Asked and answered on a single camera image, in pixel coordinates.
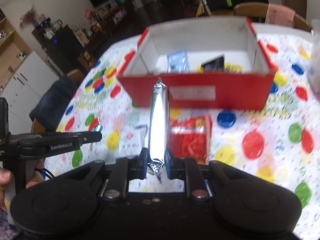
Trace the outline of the small blue candy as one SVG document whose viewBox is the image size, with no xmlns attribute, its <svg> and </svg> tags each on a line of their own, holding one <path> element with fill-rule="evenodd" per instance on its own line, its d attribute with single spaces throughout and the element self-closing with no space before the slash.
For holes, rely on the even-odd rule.
<svg viewBox="0 0 320 240">
<path fill-rule="evenodd" d="M 98 124 L 92 128 L 92 132 L 101 132 L 102 130 L 103 130 L 103 127 L 101 126 L 101 124 Z"/>
</svg>

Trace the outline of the white blue milk biscuit packet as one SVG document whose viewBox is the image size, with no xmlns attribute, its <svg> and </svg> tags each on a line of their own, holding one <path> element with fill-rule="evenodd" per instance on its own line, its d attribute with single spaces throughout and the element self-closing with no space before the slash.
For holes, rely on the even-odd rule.
<svg viewBox="0 0 320 240">
<path fill-rule="evenodd" d="M 120 134 L 118 158 L 139 156 L 145 145 L 147 125 L 125 128 Z"/>
</svg>

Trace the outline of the red snack packet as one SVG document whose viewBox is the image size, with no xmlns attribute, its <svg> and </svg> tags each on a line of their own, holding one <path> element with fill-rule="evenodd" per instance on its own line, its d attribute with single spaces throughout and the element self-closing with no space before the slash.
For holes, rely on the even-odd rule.
<svg viewBox="0 0 320 240">
<path fill-rule="evenodd" d="M 193 158 L 204 165 L 209 154 L 212 126 L 210 114 L 171 120 L 167 148 L 176 158 Z"/>
</svg>

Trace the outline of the green snack bar packet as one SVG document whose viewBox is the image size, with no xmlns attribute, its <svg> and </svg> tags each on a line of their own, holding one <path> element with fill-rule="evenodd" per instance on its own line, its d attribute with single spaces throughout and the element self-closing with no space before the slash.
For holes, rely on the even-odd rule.
<svg viewBox="0 0 320 240">
<path fill-rule="evenodd" d="M 161 183 L 161 169 L 165 164 L 169 130 L 169 91 L 159 77 L 153 86 L 150 105 L 149 156 L 153 174 Z"/>
</svg>

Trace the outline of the light blue snack packet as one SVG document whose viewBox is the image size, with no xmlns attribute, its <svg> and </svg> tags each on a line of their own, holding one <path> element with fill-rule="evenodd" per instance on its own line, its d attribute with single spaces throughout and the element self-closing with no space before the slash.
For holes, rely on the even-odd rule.
<svg viewBox="0 0 320 240">
<path fill-rule="evenodd" d="M 168 73 L 188 73 L 190 71 L 187 50 L 167 55 L 167 61 Z"/>
</svg>

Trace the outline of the black snack packet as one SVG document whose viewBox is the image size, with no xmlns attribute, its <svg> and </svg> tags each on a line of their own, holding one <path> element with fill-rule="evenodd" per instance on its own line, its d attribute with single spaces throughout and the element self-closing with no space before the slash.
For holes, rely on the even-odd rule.
<svg viewBox="0 0 320 240">
<path fill-rule="evenodd" d="M 201 64 L 203 72 L 223 72 L 225 70 L 225 56 L 223 54 Z"/>
</svg>

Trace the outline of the yellow minion candy packet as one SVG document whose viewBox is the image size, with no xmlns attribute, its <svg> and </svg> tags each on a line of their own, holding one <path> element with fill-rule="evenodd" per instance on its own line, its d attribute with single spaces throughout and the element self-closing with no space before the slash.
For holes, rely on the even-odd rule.
<svg viewBox="0 0 320 240">
<path fill-rule="evenodd" d="M 223 67 L 209 67 L 204 68 L 202 65 L 198 65 L 196 68 L 197 73 L 204 72 L 224 72 L 224 73 L 242 73 L 244 71 L 244 67 L 238 64 L 225 63 Z"/>
</svg>

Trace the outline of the blue jeans on chair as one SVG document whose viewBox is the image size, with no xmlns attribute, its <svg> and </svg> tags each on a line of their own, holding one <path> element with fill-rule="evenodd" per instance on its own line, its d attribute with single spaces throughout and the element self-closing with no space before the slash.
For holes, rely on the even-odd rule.
<svg viewBox="0 0 320 240">
<path fill-rule="evenodd" d="M 48 131 L 55 131 L 77 88 L 67 76 L 61 77 L 30 112 L 30 119 L 36 119 Z"/>
</svg>

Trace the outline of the white cupboard with shelf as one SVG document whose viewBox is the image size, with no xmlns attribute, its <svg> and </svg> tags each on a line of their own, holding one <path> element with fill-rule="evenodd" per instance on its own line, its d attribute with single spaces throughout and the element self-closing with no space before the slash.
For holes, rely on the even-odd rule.
<svg viewBox="0 0 320 240">
<path fill-rule="evenodd" d="M 8 102 L 9 131 L 29 133 L 30 112 L 57 81 L 58 76 L 29 48 L 1 12 L 1 97 Z"/>
</svg>

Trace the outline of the dark sideboard cabinet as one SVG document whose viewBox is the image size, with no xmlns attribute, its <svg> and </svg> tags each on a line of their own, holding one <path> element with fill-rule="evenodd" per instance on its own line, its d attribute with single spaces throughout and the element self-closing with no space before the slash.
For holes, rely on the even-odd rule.
<svg viewBox="0 0 320 240">
<path fill-rule="evenodd" d="M 63 27 L 60 20 L 57 24 L 59 28 L 56 29 L 50 18 L 47 18 L 33 29 L 32 35 L 61 72 L 67 74 L 79 69 L 86 74 L 87 70 L 78 60 L 84 51 L 83 46 L 69 26 Z"/>
</svg>

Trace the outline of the red cardboard box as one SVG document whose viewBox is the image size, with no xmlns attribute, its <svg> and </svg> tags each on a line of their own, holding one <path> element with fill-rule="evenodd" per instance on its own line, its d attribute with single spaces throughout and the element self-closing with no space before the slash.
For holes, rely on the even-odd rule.
<svg viewBox="0 0 320 240">
<path fill-rule="evenodd" d="M 167 55 L 187 50 L 188 73 L 168 73 Z M 242 73 L 197 73 L 198 65 L 219 55 Z M 275 70 L 249 18 L 239 16 L 176 20 L 145 29 L 117 78 L 134 103 L 148 107 L 160 77 L 171 107 L 262 110 Z"/>
</svg>

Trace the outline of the balloon birthday tablecloth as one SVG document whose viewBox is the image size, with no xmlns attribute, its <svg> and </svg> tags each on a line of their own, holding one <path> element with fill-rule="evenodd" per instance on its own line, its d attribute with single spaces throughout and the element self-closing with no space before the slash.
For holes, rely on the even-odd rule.
<svg viewBox="0 0 320 240">
<path fill-rule="evenodd" d="M 212 109 L 209 160 L 218 160 L 296 194 L 302 214 L 295 234 L 319 239 L 319 102 L 308 84 L 312 37 L 297 30 L 258 26 L 277 72 L 262 111 Z M 116 79 L 124 57 L 138 37 L 110 46 L 85 77 L 68 104 L 59 132 L 100 128 L 100 142 L 47 158 L 45 168 L 58 176 L 95 159 L 112 164 L 124 149 L 126 135 L 146 126 L 149 111 L 138 108 Z"/>
</svg>

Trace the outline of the wooden chair far side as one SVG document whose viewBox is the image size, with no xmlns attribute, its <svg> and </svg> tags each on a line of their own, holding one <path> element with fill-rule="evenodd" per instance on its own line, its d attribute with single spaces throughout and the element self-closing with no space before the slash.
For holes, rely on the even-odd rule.
<svg viewBox="0 0 320 240">
<path fill-rule="evenodd" d="M 312 27 L 302 16 L 293 9 L 279 4 L 246 2 L 234 7 L 236 16 L 258 18 L 266 24 L 281 25 L 310 32 Z"/>
</svg>

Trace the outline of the pink cloth on chair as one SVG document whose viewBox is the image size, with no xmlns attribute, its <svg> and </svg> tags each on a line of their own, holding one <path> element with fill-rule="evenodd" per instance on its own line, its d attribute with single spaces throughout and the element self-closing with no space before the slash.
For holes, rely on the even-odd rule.
<svg viewBox="0 0 320 240">
<path fill-rule="evenodd" d="M 289 7 L 279 4 L 269 4 L 266 13 L 266 24 L 293 27 L 296 12 Z"/>
</svg>

